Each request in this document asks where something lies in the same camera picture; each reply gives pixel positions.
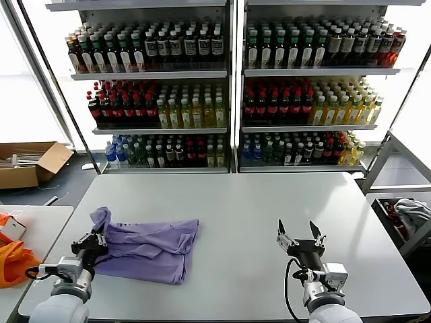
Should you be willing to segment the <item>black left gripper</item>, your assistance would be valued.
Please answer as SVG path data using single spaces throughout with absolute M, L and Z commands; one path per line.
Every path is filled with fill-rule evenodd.
M 72 242 L 71 251 L 82 259 L 84 269 L 93 269 L 97 259 L 108 254 L 108 245 L 100 228 L 95 225 L 90 234 Z

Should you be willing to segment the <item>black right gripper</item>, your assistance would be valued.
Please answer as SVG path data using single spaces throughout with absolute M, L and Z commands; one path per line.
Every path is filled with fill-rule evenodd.
M 301 268 L 322 269 L 321 257 L 325 252 L 325 240 L 327 236 L 322 234 L 314 222 L 309 221 L 310 230 L 314 240 L 298 240 L 291 238 L 284 228 L 282 220 L 278 220 L 277 243 L 287 254 L 295 258 Z

